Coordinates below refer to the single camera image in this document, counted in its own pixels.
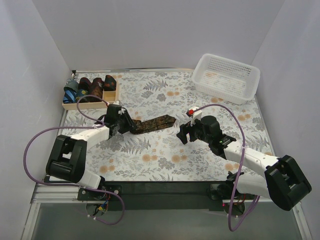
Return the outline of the black tie with gold keys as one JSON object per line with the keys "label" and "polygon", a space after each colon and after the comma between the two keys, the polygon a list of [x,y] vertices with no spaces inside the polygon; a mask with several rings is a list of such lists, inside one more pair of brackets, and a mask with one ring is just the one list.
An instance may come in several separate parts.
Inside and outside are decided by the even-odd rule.
{"label": "black tie with gold keys", "polygon": [[177,119],[175,117],[168,114],[146,121],[133,119],[135,128],[130,130],[130,133],[134,135],[140,135],[171,128],[175,124],[176,120]]}

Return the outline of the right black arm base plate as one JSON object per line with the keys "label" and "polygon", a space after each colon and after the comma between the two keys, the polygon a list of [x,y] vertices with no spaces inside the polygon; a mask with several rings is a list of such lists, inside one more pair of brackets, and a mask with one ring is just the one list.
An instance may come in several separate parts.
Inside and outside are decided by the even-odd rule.
{"label": "right black arm base plate", "polygon": [[[233,192],[233,185],[228,185],[226,183],[220,184],[210,184],[206,193],[208,194],[209,198],[212,200],[230,200]],[[252,194],[244,194],[239,193],[237,190],[234,194],[235,201],[242,201],[242,200],[253,200],[254,195]]]}

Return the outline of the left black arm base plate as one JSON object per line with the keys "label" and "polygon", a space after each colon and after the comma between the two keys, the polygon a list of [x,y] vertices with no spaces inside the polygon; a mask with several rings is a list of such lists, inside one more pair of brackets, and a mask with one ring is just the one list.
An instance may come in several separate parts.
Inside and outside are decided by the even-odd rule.
{"label": "left black arm base plate", "polygon": [[[117,195],[121,195],[122,193],[122,186],[121,185],[105,185],[102,187],[104,191],[112,192]],[[119,199],[114,196],[113,194],[106,194],[105,192],[97,192],[88,190],[86,188],[80,188],[77,195],[78,201],[118,201]]]}

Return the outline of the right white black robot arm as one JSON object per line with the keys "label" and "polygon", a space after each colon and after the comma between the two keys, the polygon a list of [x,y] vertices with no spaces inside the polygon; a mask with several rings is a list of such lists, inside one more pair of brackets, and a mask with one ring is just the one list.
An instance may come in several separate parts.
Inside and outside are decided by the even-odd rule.
{"label": "right white black robot arm", "polygon": [[232,199],[244,194],[261,196],[271,199],[282,210],[289,211],[312,191],[311,184],[293,157],[271,156],[244,148],[240,141],[222,132],[214,116],[193,118],[180,126],[176,136],[184,145],[203,141],[214,155],[242,164],[258,175],[249,176],[241,172],[237,176],[229,172],[225,183],[216,190],[222,196]]}

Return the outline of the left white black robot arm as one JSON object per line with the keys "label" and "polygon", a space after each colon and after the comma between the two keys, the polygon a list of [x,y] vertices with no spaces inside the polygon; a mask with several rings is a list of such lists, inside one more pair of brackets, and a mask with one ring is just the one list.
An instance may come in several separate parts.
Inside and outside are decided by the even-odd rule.
{"label": "left white black robot arm", "polygon": [[89,188],[89,194],[95,200],[103,199],[106,187],[101,184],[101,176],[86,169],[87,151],[117,133],[124,134],[135,127],[124,107],[110,104],[106,114],[98,118],[92,127],[71,136],[57,136],[46,165],[46,174]]}

